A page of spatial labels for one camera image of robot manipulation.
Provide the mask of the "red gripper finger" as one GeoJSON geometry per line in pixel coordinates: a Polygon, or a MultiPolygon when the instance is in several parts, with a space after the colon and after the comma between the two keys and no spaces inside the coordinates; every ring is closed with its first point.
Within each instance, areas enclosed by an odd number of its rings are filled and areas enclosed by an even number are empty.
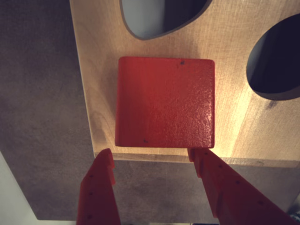
{"type": "Polygon", "coordinates": [[[221,225],[295,225],[297,222],[210,149],[188,149],[213,217],[221,225]]]}
{"type": "Polygon", "coordinates": [[[110,149],[102,150],[84,176],[79,193],[77,225],[120,225],[114,197],[115,167],[110,149]]]}

